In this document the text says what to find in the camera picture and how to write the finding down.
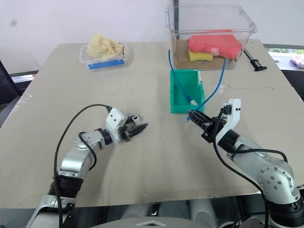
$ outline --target clear plastic container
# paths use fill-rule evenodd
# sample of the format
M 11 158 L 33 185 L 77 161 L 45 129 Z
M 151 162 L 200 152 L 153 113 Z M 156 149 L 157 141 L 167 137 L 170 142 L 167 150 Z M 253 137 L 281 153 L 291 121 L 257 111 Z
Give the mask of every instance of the clear plastic container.
M 87 45 L 83 45 L 80 48 L 79 62 L 86 65 L 89 70 L 100 69 L 104 67 L 114 67 L 124 65 L 128 59 L 128 45 L 124 42 L 119 42 L 123 45 L 122 55 L 113 55 L 108 58 L 93 58 L 87 54 Z
M 224 58 L 220 54 L 214 56 L 211 61 L 191 62 L 188 55 L 188 40 L 193 35 L 220 35 L 221 38 L 231 38 L 232 35 L 241 44 L 236 57 L 227 59 L 226 68 L 233 69 L 250 35 L 257 32 L 257 27 L 239 5 L 172 4 L 166 9 L 166 30 L 171 34 L 176 69 L 221 69 Z

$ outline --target white object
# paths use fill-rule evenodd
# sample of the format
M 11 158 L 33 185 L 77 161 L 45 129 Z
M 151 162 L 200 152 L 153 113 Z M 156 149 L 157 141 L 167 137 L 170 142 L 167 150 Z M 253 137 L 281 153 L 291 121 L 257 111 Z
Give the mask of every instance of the white object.
M 138 115 L 135 115 L 132 117 L 133 122 L 135 123 L 136 126 L 139 126 L 142 124 L 142 120 L 139 118 Z
M 106 118 L 106 129 L 109 131 L 114 144 L 120 140 L 118 135 L 118 128 L 122 127 L 127 120 L 127 116 L 117 108 L 112 108 L 108 117 Z
M 223 136 L 238 124 L 241 113 L 241 99 L 229 99 L 228 102 L 223 103 L 223 107 L 226 105 L 232 105 L 231 114 L 227 115 L 227 123 L 222 130 L 217 134 L 216 144 L 223 138 Z
M 195 100 L 191 100 L 191 101 L 190 101 L 190 104 L 191 104 L 191 105 L 198 105 L 198 103 L 197 103 Z

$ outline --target blue cable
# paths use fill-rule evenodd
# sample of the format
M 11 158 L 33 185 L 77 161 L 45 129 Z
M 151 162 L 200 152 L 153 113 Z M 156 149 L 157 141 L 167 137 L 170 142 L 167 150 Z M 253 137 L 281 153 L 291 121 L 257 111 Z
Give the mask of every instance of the blue cable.
M 223 68 L 222 68 L 222 73 L 221 73 L 219 81 L 218 81 L 218 86 L 215 88 L 215 90 L 213 91 L 213 93 L 203 103 L 201 103 L 201 105 L 199 107 L 197 107 L 197 109 L 195 109 L 195 111 L 198 111 L 217 92 L 217 90 L 219 89 L 219 86 L 220 86 L 220 84 L 222 83 L 222 80 L 223 80 L 225 66 L 226 66 L 226 58 L 224 58 L 224 64 L 223 64 Z
M 177 82 L 177 84 L 179 85 L 179 88 L 180 90 L 184 93 L 185 97 L 188 99 L 189 102 L 191 102 L 193 99 L 186 93 L 186 91 L 184 90 L 184 88 L 182 87 L 181 85 L 181 82 L 179 81 L 179 79 L 177 78 L 176 74 L 175 74 L 175 71 L 172 67 L 172 64 L 171 64 L 171 58 L 170 58 L 170 49 L 168 51 L 168 57 L 169 57 L 169 63 L 170 63 L 170 66 L 171 66 L 171 70 L 172 70 L 172 73 L 173 73 L 173 76 L 175 77 L 175 80 Z

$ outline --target blue lid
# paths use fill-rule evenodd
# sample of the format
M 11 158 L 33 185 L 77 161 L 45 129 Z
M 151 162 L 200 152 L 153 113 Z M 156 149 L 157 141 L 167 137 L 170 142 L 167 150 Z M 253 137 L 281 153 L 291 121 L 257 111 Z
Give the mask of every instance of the blue lid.
M 93 63 L 87 65 L 89 70 L 94 70 L 98 68 L 104 68 L 104 67 L 112 67 L 112 66 L 118 66 L 118 65 L 123 65 L 125 64 L 125 61 L 123 59 L 118 59 L 118 60 L 112 60 L 112 61 L 107 61 L 107 62 L 101 62 L 101 63 Z

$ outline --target black cable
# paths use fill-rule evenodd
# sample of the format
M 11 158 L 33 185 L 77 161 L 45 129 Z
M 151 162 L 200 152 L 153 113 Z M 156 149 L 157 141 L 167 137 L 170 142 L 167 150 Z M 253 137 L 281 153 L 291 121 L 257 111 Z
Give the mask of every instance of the black cable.
M 249 150 L 245 150 L 245 151 L 235 151 L 235 152 L 233 153 L 233 155 L 231 156 L 231 158 L 233 159 L 233 157 L 234 157 L 236 154 L 239 154 L 239 153 L 252 153 L 252 152 L 267 152 L 267 153 L 276 153 L 276 154 L 280 154 L 280 155 L 283 157 L 284 161 L 285 161 L 286 163 L 288 163 L 287 157 L 286 157 L 286 155 L 285 155 L 283 152 L 281 152 L 281 151 L 276 151 L 276 150 L 269 150 L 269 149 L 249 149 Z
M 58 214 L 59 214 L 59 228 L 62 228 L 62 224 L 63 224 L 63 212 L 62 212 L 62 204 L 61 204 L 61 199 L 60 199 L 60 188 L 59 188 L 59 184 L 58 184 L 58 172 L 57 172 L 57 159 L 58 159 L 58 152 L 59 152 L 59 148 L 61 145 L 61 142 L 63 140 L 63 138 L 65 137 L 69 127 L 71 126 L 71 124 L 73 123 L 73 121 L 86 109 L 90 108 L 90 107 L 94 107 L 94 106 L 102 106 L 105 107 L 108 112 L 109 110 L 111 110 L 111 106 L 108 105 L 104 105 L 104 104 L 91 104 L 87 107 L 84 107 L 83 109 L 81 109 L 74 117 L 73 119 L 69 122 L 69 124 L 67 125 L 67 127 L 65 128 L 65 130 L 63 131 L 62 136 L 59 139 L 59 142 L 57 144 L 57 148 L 55 151 L 55 156 L 54 156 L 54 168 L 53 168 L 53 175 L 54 175 L 54 186 L 55 186 L 55 193 L 56 193 L 56 198 L 57 198 L 57 204 L 58 204 Z
M 220 153 L 219 153 L 219 150 L 218 150 L 218 147 L 217 147 L 217 143 L 216 143 L 216 135 L 217 135 L 217 132 L 218 132 L 218 128 L 219 128 L 219 122 L 220 122 L 220 119 L 222 117 L 224 113 L 224 109 L 221 108 L 219 114 L 218 114 L 218 117 L 217 117 L 217 120 L 215 122 L 215 126 L 214 126 L 214 132 L 213 132 L 213 148 L 215 150 L 215 153 L 217 154 L 217 157 L 218 159 L 222 162 L 222 164 L 224 166 L 226 166 L 228 169 L 230 169 L 231 171 L 233 171 L 235 174 L 239 175 L 240 177 L 244 178 L 245 180 L 249 181 L 251 184 L 253 184 L 260 192 L 261 192 L 261 195 L 262 195 L 262 198 L 264 200 L 264 204 L 265 204 L 265 212 L 266 212 L 266 216 L 265 216 L 265 228 L 268 227 L 268 205 L 265 201 L 265 198 L 264 198 L 264 195 L 263 195 L 263 190 L 261 189 L 260 186 L 258 186 L 258 184 L 256 184 L 253 180 L 249 179 L 248 177 L 246 177 L 245 175 L 243 175 L 242 173 L 238 172 L 237 170 L 233 169 L 231 166 L 229 166 L 223 159 L 222 157 L 220 156 Z
M 94 163 L 93 165 L 90 167 L 89 170 L 93 169 L 94 166 L 96 165 L 96 162 L 97 162 L 97 156 L 96 156 L 96 153 L 93 151 L 92 147 L 90 147 L 90 145 L 83 139 L 82 137 L 82 134 L 83 133 L 86 133 L 86 132 L 80 132 L 78 134 L 78 137 L 80 138 L 80 141 L 82 141 L 82 143 L 90 150 L 90 152 L 92 153 L 93 157 L 94 157 Z
M 264 215 L 264 214 L 265 214 L 265 212 L 255 212 L 255 213 L 246 214 L 246 215 L 240 217 L 238 220 L 236 220 L 236 221 L 233 223 L 233 225 L 232 225 L 231 228 L 234 228 L 234 227 L 237 225 L 237 223 L 238 223 L 239 221 L 242 221 L 242 220 L 244 220 L 244 219 L 248 219 L 248 218 L 250 218 L 252 215 Z

